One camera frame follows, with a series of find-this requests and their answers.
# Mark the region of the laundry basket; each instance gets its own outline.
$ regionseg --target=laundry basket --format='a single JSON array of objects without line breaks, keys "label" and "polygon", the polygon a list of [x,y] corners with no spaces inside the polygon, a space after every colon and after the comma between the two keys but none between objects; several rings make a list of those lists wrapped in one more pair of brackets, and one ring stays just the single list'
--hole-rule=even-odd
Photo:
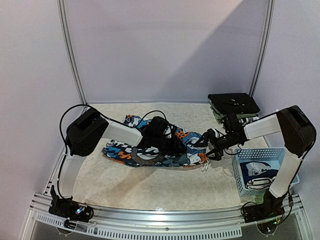
[{"label": "laundry basket", "polygon": [[[236,153],[240,152],[240,149],[237,148],[235,150]],[[240,167],[240,163],[243,162],[270,162],[272,165],[278,166],[280,168],[283,160],[285,157],[285,148],[284,147],[269,147],[269,148],[253,148],[253,149],[242,149],[241,152],[234,156],[232,161],[234,176],[236,180],[236,185],[238,188],[239,196],[254,196],[263,194],[266,189],[264,190],[252,190],[247,189],[243,173]],[[298,175],[295,176],[291,186],[298,184],[300,182]]]}]

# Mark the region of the table surface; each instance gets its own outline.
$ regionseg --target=table surface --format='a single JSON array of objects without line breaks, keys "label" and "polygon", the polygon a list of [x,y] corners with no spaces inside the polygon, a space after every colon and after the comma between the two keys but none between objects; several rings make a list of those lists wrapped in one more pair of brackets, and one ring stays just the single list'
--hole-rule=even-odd
[{"label": "table surface", "polygon": [[[170,123],[189,131],[200,134],[209,128],[223,131],[208,103],[109,103],[92,106],[118,121],[123,121],[125,115],[143,116],[149,111],[161,110]],[[239,197],[231,156],[212,161],[205,172],[202,172],[202,165],[192,168],[133,168],[103,157],[101,150],[108,141],[102,139],[82,164],[73,189],[75,201],[133,210],[188,211],[229,208],[253,200],[253,197]],[[243,148],[267,147],[261,137],[246,142]]]}]

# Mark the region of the plastic basket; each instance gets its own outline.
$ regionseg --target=plastic basket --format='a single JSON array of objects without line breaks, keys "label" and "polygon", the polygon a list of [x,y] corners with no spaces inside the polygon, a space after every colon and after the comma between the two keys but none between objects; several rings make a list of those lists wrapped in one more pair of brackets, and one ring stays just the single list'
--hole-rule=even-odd
[{"label": "plastic basket", "polygon": [[[242,149],[242,151],[234,156],[232,161],[233,171],[236,179],[236,185],[238,188],[239,196],[254,196],[265,193],[264,190],[251,190],[247,189],[245,186],[242,170],[240,163],[243,162],[277,162],[278,167],[280,168],[285,157],[285,148],[284,147],[269,147],[269,148],[253,148],[253,149]],[[298,184],[300,182],[298,175],[295,176],[291,186]]]}]

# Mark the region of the ventilation grille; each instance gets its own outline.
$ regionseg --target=ventilation grille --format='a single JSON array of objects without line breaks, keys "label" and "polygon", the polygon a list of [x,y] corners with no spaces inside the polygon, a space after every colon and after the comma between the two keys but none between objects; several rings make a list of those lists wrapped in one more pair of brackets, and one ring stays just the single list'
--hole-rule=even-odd
[{"label": "ventilation grille", "polygon": [[[51,226],[64,228],[64,222],[54,216],[37,214],[37,221],[46,223]],[[95,226],[88,227],[84,232],[86,235],[91,235],[100,238],[112,240],[223,240],[242,237],[241,227],[233,227],[226,230],[215,230],[195,233],[133,233],[119,230],[110,230],[104,227]]]}]

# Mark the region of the patterned fabric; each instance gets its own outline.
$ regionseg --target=patterned fabric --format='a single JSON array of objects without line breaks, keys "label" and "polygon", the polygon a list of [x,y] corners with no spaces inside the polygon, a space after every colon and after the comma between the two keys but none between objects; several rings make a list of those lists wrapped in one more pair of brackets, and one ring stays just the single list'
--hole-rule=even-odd
[{"label": "patterned fabric", "polygon": [[[151,119],[140,121],[141,117],[139,116],[127,115],[124,124],[130,127],[139,124],[137,128],[140,129],[149,124]],[[168,138],[171,137],[170,132],[171,128],[168,126],[165,131]],[[131,167],[190,167],[207,162],[206,147],[194,147],[201,134],[177,127],[175,135],[186,146],[186,153],[183,155],[163,155],[155,147],[138,149],[116,140],[108,142],[106,147],[102,149],[102,153],[115,162]]]}]

